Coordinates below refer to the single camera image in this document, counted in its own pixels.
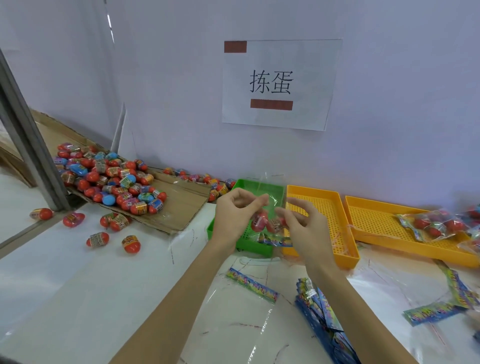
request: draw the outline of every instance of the metal frame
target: metal frame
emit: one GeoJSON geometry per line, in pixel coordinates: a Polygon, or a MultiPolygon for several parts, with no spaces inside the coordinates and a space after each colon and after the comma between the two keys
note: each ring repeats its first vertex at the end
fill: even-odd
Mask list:
{"type": "Polygon", "coordinates": [[[55,211],[70,209],[66,197],[67,189],[1,49],[0,119],[35,178],[48,206],[55,211]]]}

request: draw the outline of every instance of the brown rectangle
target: brown rectangle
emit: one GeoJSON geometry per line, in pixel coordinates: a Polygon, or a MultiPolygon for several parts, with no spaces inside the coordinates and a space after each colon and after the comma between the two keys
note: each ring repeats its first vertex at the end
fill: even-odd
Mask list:
{"type": "Polygon", "coordinates": [[[224,53],[247,53],[246,40],[226,40],[223,44],[224,53]]]}
{"type": "Polygon", "coordinates": [[[270,109],[270,110],[286,110],[292,111],[293,101],[285,100],[262,100],[259,98],[252,98],[250,100],[251,109],[270,109]]]}

